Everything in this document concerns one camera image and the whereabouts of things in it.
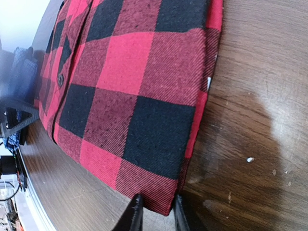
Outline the red black plaid shirt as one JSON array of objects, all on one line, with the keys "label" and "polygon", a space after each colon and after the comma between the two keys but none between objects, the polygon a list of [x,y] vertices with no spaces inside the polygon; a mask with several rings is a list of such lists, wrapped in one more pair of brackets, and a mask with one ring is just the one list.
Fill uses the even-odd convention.
[{"label": "red black plaid shirt", "polygon": [[214,72],[221,0],[64,0],[35,106],[48,136],[122,195],[167,216]]}]

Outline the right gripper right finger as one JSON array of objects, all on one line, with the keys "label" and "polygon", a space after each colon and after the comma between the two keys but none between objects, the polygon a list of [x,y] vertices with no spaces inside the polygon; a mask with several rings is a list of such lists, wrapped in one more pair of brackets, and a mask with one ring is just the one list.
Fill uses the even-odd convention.
[{"label": "right gripper right finger", "polygon": [[189,224],[189,205],[183,196],[177,195],[174,203],[176,231],[191,231]]}]

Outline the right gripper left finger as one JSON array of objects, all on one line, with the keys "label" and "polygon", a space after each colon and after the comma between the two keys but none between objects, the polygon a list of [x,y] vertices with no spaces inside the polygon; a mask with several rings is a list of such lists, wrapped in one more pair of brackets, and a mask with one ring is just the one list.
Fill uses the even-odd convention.
[{"label": "right gripper left finger", "polygon": [[142,231],[143,198],[136,194],[131,199],[112,231]]}]

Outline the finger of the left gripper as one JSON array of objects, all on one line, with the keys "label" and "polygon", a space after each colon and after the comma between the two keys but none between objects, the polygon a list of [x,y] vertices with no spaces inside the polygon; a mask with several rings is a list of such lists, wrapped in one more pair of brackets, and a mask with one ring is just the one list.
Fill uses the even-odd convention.
[{"label": "finger of the left gripper", "polygon": [[0,100],[0,137],[22,130],[39,119],[39,110],[33,105],[16,99]]}]

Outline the blue checked shirt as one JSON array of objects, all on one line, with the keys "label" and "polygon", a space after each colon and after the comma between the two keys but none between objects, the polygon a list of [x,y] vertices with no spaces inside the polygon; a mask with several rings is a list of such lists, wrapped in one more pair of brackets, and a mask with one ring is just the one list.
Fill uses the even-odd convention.
[{"label": "blue checked shirt", "polygon": [[[32,47],[0,51],[0,99],[16,99],[33,105],[38,72],[33,52]],[[11,153],[24,143],[22,130],[2,138],[4,147]]]}]

